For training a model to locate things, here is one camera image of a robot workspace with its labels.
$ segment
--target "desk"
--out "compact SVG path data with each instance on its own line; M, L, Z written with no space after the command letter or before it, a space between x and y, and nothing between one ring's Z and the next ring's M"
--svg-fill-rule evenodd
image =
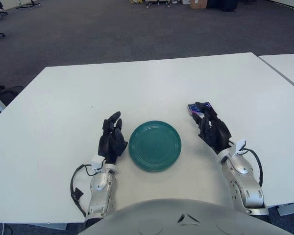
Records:
M182 150L169 169L148 173L127 148L117 161L116 209L156 198L233 208L216 155L188 113L195 101L209 101L232 140L246 138L257 152L266 204L294 202L294 87L242 53L45 68L0 115L0 222L83 222L70 179L97 152L102 122L118 110L126 140L141 123L161 120L178 131ZM81 171L74 181L85 209L90 180Z
M259 57L294 86L294 54Z

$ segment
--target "teal plate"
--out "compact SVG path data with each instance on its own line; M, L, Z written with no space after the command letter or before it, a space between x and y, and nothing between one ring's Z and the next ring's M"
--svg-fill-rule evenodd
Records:
M181 138L172 126L148 121L135 129L128 149L136 165L147 171L161 171L177 160L181 145Z

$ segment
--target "black cable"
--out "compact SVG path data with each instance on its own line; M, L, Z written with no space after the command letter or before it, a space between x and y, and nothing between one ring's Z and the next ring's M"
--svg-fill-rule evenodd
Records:
M245 151L245 153L240 153L241 155L244 155L244 154L246 154L246 153L248 153L248 151Z
M80 210L80 212L82 212L83 216L86 217L86 212L82 209L82 207L79 204L79 199L76 198L75 194L74 194L74 189L73 189L73 179L74 176L76 175L76 173L81 170L82 168L86 167L84 164L80 165L73 173L73 176L71 178L71 183L70 183L70 191L71 191L71 198L73 199L75 205L77 206L77 208Z
M247 152L248 152L248 151L251 152L251 153L254 155L254 157L255 157L255 159L256 159L256 161L257 161L257 163L258 163L258 167L259 167L259 171L260 171L260 174L259 174L259 185L260 185L260 187L261 187L261 186L263 185L264 174L263 174L263 167L261 166L261 163L260 163L259 157L258 157L257 154L255 153L255 151L252 150L252 149L249 149L249 148L243 148L243 150L247 150Z
M104 162L104 161L102 161L102 163L101 163L101 167L100 167L99 169L96 169L96 170L100 170L100 169L102 169L102 167L103 167L103 162ZM93 175L91 175L91 174L88 173L88 170L87 170L87 167L88 167L88 166L92 166L92 165L90 165L90 164L82 164L82 165L80 165L80 166L74 171L73 176L72 176L72 178L71 178L71 183L70 183L71 198L73 199L73 201L74 201L75 205L77 206L77 208L82 212L82 214L83 214L84 217L86 217L86 212L85 212L85 211L83 210L83 208L80 206L80 204L79 204L79 198L77 198L77 195L75 194L75 191L74 191L74 189L73 189L73 179L74 179L74 176L76 175L76 173L77 173L78 171L80 171L82 168L85 168L85 169L86 169L86 173L87 173L87 175L89 175L89 176L94 176L94 175L96 175L97 172L96 172L95 174L93 174Z
M227 159L228 159L227 156L225 156L224 158L222 158L221 165L223 165L226 162Z

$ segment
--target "blue package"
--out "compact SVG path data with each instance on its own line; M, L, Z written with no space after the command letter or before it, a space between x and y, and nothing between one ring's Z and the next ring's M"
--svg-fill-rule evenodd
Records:
M211 107L209 102L206 102L205 105L207 107ZM192 113L196 113L199 116L204 115L204 113L199 108L197 108L195 104L188 104L187 107L188 107L188 111L190 112L190 115L192 115Z

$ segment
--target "gray carpet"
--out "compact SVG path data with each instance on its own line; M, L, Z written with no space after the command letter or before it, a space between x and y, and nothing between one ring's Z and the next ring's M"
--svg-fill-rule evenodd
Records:
M253 52L294 53L294 10L258 0L235 12L189 5L129 4L127 0L41 0L41 7L9 10L0 21L0 84L26 86L47 66L167 59ZM5 104L13 99L0 97ZM294 233L294 215L271 223ZM10 225L14 235L77 234Z

